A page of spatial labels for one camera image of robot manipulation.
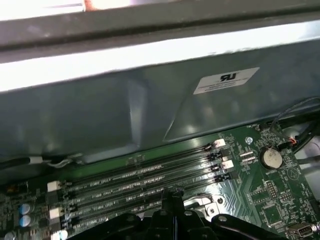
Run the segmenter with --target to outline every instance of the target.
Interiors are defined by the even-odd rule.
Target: metal screw
[[[132,221],[135,220],[135,217],[134,217],[134,216],[128,216],[128,217],[126,218],[126,220],[127,220],[128,222],[132,222]]]
[[[166,210],[161,210],[160,211],[160,215],[161,216],[166,216],[167,215],[167,211]]]
[[[226,222],[228,219],[225,216],[218,217],[220,222]]]
[[[185,211],[185,212],[184,212],[184,215],[186,215],[186,216],[191,216],[191,215],[192,215],[192,212],[191,212],[191,211]]]
[[[252,137],[250,137],[250,136],[247,136],[245,138],[245,143],[248,144],[248,145],[252,144],[253,141],[254,141],[254,139]]]
[[[218,198],[217,202],[218,202],[218,204],[222,204],[224,202],[224,200],[220,197],[220,198]]]

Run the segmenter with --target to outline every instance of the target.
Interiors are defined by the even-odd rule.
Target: green circuit board
[[[289,149],[278,151],[282,162],[276,169],[260,157],[263,149],[284,142],[252,124],[7,185],[4,189],[10,192],[0,193],[0,230],[13,232],[18,240],[49,240],[63,229],[70,237],[123,212],[158,208],[160,192],[179,186],[185,198],[221,196],[224,201],[214,214],[230,214],[299,239],[287,232],[288,225],[320,221],[306,178]],[[61,185],[48,192],[47,183]],[[33,222],[27,226],[21,226],[24,216],[19,213],[24,203],[34,206],[28,213]],[[58,224],[53,224],[50,210],[63,210]]]

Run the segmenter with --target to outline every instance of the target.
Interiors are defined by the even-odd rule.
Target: capacitor
[[[35,224],[36,217],[33,215],[23,215],[22,218],[20,218],[19,224],[21,227],[29,227]]]
[[[67,230],[60,230],[51,235],[52,240],[66,240],[68,238]]]
[[[16,239],[17,239],[16,233],[14,231],[9,231],[5,234],[3,240],[16,240]]]
[[[19,212],[22,215],[26,215],[26,214],[32,213],[34,209],[35,209],[35,205],[31,203],[24,203],[20,206]]]
[[[272,147],[265,147],[259,153],[261,164],[269,170],[279,169],[283,163],[280,152]]]

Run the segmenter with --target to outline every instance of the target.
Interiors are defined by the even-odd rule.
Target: metal panel
[[[249,24],[77,54],[2,55],[3,155],[84,152],[94,162],[275,115],[319,94],[319,26]],[[244,85],[193,95],[204,76],[255,67]]]
[[[65,43],[320,10],[318,0],[187,0],[0,21],[0,47]]]

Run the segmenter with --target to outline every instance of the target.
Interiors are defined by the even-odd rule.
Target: screw
[[[226,222],[228,219],[225,216],[218,217],[220,222]]]
[[[184,212],[184,215],[186,215],[186,216],[191,216],[191,215],[192,215],[192,212],[191,212],[191,211],[185,211],[185,212]]]
[[[254,141],[254,139],[252,137],[250,137],[250,136],[247,136],[245,138],[245,143],[248,144],[248,145],[252,144],[253,141]]]
[[[128,217],[126,218],[126,220],[127,220],[128,222],[133,222],[133,221],[135,220],[135,217],[134,217],[134,216],[128,216]]]
[[[160,215],[161,216],[166,216],[167,215],[167,211],[166,210],[161,210],[160,211]]]

